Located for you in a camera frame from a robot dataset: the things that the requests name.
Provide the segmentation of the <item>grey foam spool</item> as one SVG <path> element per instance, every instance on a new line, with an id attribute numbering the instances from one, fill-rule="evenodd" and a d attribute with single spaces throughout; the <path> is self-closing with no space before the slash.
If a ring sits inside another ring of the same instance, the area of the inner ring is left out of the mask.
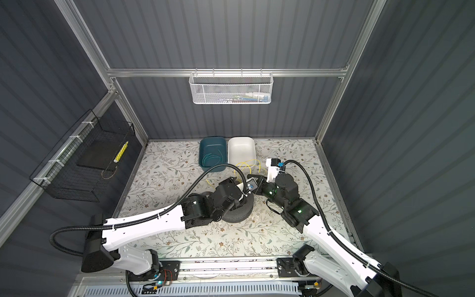
<path id="1" fill-rule="evenodd" d="M 222 220 L 227 223 L 239 223 L 245 221 L 251 215 L 254 208 L 254 195 L 247 193 L 244 183 L 238 185 L 229 184 L 224 187 L 224 202 Z"/>

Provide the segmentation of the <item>white plastic tray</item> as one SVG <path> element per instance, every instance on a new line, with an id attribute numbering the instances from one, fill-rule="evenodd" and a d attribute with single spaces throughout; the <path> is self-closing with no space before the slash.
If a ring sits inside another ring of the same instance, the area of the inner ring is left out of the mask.
<path id="1" fill-rule="evenodd" d="M 232 165 L 257 165 L 256 146 L 251 137 L 233 137 L 228 141 L 228 163 Z"/>

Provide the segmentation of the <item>teal plastic tray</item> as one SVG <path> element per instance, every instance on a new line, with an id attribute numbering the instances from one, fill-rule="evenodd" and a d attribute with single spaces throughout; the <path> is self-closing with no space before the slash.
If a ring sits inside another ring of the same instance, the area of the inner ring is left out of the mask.
<path id="1" fill-rule="evenodd" d="M 199 144 L 199 166 L 204 172 L 228 163 L 226 139 L 221 136 L 206 137 Z"/>

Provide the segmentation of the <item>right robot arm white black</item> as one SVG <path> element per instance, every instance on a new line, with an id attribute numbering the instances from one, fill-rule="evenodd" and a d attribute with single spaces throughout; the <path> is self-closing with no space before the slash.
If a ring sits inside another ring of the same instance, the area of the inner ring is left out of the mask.
<path id="1" fill-rule="evenodd" d="M 269 158 L 267 176 L 249 174 L 251 184 L 244 188 L 276 204 L 289 226 L 313 240 L 330 256 L 321 256 L 312 246 L 304 245 L 293 254 L 297 274 L 317 275 L 348 297 L 400 297 L 404 288 L 424 297 L 432 296 L 431 292 L 401 281 L 391 263 L 382 265 L 335 231 L 319 204 L 310 205 L 301 198 L 298 184 L 286 172 L 290 163 L 302 167 L 294 160 L 281 162 Z"/>

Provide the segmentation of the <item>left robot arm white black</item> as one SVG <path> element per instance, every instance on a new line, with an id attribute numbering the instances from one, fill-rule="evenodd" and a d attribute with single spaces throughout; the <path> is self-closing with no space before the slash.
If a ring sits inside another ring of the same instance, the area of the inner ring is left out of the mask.
<path id="1" fill-rule="evenodd" d="M 232 208 L 245 204 L 251 193 L 246 177 L 237 166 L 229 165 L 229 168 L 237 171 L 241 182 L 231 177 L 219 183 L 211 193 L 193 193 L 193 189 L 205 178 L 206 174 L 203 173 L 169 207 L 118 219 L 95 217 L 90 225 L 55 230 L 49 236 L 49 243 L 60 252 L 80 257 L 83 273 L 116 268 L 135 275 L 156 277 L 162 269 L 157 253 L 150 249 L 145 251 L 135 248 L 130 243 L 152 235 L 219 222 Z M 62 233 L 73 231 L 86 233 L 83 251 L 74 251 L 56 239 Z"/>

